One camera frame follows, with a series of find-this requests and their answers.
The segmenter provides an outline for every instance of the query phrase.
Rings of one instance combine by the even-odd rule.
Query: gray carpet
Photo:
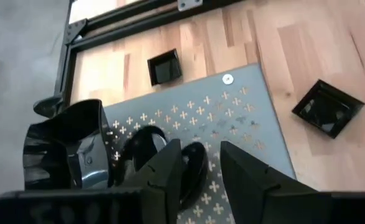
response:
[[[68,0],[0,0],[0,194],[23,189],[36,100],[53,94]]]

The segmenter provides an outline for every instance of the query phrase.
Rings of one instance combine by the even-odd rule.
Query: wooden floor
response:
[[[71,22],[130,3],[101,1],[78,0]],[[87,50],[72,102],[110,105],[169,88],[151,87],[147,59],[171,49],[181,82],[260,62],[298,179],[365,190],[365,107],[335,140],[291,113],[319,78],[365,102],[365,0],[244,1]]]

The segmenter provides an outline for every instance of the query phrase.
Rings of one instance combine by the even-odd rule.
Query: gray perforated metal plate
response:
[[[226,73],[231,85],[222,82]],[[222,140],[244,149],[295,178],[289,154],[259,65],[249,65],[105,108],[118,146],[146,124],[164,130],[182,146],[202,142],[208,153],[208,180],[192,209],[178,223],[234,223],[219,164]]]

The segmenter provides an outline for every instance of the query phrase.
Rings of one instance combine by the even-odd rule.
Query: screw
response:
[[[91,158],[91,156],[89,156],[87,158],[87,164],[92,164],[93,163],[93,158]]]

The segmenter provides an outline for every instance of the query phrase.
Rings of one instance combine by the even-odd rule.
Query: wooden tabletop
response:
[[[70,22],[133,0],[78,0]],[[365,102],[365,0],[247,0],[78,55],[72,102],[111,105],[151,87],[147,59],[177,49],[183,80],[261,63],[299,181],[365,190],[365,107],[336,139],[291,113],[319,79]]]

